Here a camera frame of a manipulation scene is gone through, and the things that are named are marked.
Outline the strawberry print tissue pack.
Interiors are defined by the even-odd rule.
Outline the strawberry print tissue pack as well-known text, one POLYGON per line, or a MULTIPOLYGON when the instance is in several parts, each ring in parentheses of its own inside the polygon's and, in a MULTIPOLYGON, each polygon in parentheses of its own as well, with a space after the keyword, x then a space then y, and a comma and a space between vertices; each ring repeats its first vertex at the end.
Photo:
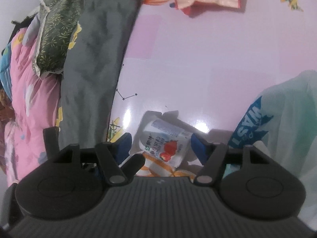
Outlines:
POLYGON ((191 137, 207 134, 178 119, 178 111, 147 111, 133 138, 130 154, 140 154, 145 164, 139 177, 189 177, 194 179, 202 164, 191 148, 191 137))

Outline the pink blanket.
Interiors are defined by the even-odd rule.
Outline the pink blanket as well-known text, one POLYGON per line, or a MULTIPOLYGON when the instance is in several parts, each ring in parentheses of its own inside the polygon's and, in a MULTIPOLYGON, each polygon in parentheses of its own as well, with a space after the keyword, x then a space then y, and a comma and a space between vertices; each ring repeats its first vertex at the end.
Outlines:
POLYGON ((47 160, 43 130, 55 126, 60 99, 58 76, 34 73, 36 44, 24 46, 25 34, 20 29, 1 56, 1 167, 8 185, 47 160))

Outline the grey quilt with yellow patches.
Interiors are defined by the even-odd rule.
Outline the grey quilt with yellow patches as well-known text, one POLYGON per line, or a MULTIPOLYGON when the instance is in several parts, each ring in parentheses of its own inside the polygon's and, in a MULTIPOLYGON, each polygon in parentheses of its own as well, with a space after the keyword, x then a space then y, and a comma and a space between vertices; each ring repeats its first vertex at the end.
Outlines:
POLYGON ((105 140, 126 47, 142 0, 85 0, 61 81, 59 146, 105 140))

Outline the light green plastic bag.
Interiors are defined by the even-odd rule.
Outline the light green plastic bag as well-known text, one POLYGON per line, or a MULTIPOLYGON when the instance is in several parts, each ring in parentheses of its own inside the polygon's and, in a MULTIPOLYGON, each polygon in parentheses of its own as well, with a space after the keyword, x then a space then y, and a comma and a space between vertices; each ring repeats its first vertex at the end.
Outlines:
POLYGON ((316 229, 316 71, 261 92, 228 145, 255 145, 295 175, 306 189, 299 218, 316 229))

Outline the pink play mat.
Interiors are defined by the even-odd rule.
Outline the pink play mat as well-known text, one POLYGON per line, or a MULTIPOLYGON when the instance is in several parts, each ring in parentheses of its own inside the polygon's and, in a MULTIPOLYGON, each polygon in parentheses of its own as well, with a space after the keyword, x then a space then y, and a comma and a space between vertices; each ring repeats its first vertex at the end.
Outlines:
POLYGON ((316 0, 241 0, 191 15, 144 4, 131 34, 108 140, 137 132, 148 111, 195 130, 233 131, 255 97, 316 70, 316 0))

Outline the green patterned pillow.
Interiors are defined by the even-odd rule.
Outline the green patterned pillow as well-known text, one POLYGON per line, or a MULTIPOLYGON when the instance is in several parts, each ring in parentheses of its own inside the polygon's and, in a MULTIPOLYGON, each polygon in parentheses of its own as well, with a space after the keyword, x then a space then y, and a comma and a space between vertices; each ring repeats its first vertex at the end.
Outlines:
POLYGON ((40 28, 32 67, 38 77, 59 74, 85 0, 40 0, 40 28))

